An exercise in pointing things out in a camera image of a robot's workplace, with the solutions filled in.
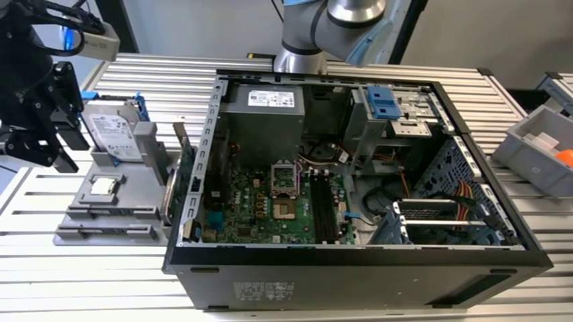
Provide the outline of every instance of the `gray plastic holder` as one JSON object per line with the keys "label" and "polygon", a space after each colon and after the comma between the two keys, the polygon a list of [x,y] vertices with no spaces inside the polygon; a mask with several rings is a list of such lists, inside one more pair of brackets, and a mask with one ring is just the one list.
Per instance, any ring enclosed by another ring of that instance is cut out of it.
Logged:
{"label": "gray plastic holder", "polygon": [[[554,157],[555,152],[573,149],[573,120],[542,106],[506,133],[492,159],[551,197],[573,196],[573,169]],[[531,136],[549,137],[549,143],[535,144]]]}

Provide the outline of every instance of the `hard drive label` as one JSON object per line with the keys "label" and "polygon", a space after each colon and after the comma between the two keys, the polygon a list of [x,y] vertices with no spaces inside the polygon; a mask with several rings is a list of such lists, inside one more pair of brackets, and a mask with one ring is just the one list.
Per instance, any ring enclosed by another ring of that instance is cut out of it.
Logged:
{"label": "hard drive label", "polygon": [[120,116],[104,114],[92,114],[89,117],[106,153],[121,161],[140,159],[140,151],[126,120]]}

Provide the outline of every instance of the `green circuit board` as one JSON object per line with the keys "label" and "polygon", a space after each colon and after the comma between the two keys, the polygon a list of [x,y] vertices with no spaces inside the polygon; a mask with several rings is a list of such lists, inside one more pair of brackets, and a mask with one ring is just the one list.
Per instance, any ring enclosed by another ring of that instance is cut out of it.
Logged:
{"label": "green circuit board", "polygon": [[[292,182],[292,175],[291,178],[287,177],[287,171],[279,172],[277,176],[285,186],[296,185],[296,182]],[[338,205],[348,204],[339,176],[331,176],[330,187],[332,215],[336,216]],[[233,171],[228,201],[224,205],[223,230],[217,232],[216,240],[211,242],[221,244],[315,244],[311,187],[307,174],[300,173],[300,192],[296,199],[285,202],[291,202],[289,205],[293,205],[293,217],[276,219],[272,216],[275,206],[283,207],[284,211],[288,211],[285,205],[279,205],[284,203],[284,199],[272,199],[269,196],[269,171]],[[347,222],[347,233],[338,241],[340,244],[354,243],[350,222]]]}

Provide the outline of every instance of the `yellow wire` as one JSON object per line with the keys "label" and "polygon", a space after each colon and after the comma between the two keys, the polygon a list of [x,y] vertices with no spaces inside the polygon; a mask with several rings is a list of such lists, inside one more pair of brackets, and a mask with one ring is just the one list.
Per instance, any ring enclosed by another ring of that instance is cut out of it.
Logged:
{"label": "yellow wire", "polygon": [[[463,182],[463,184],[466,185],[467,190],[468,190],[468,197],[472,199],[474,198],[474,191],[471,190],[471,186],[466,182]],[[467,212],[468,212],[468,209],[466,208],[466,211],[463,212],[462,220],[466,220]]]}

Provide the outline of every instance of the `metal rail table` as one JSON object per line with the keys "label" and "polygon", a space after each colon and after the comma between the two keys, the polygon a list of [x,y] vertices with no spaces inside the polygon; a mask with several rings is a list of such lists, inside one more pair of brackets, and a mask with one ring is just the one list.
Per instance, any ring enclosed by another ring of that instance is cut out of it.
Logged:
{"label": "metal rail table", "polygon": [[[140,91],[159,140],[176,146],[171,123],[184,121],[197,142],[215,69],[269,70],[268,60],[216,60],[121,54],[96,67],[84,89],[108,95]],[[486,154],[525,113],[498,81],[475,69],[330,63],[330,74],[439,81]],[[468,310],[265,311],[204,313],[175,276],[160,271],[160,247],[56,247],[52,236],[90,159],[69,152],[76,174],[24,168],[0,198],[0,321],[573,321],[573,199],[551,199],[492,163],[504,189],[550,253],[555,267]]]}
{"label": "metal rail table", "polygon": [[573,74],[547,72],[537,89],[542,89],[558,102],[563,110],[573,114]]}

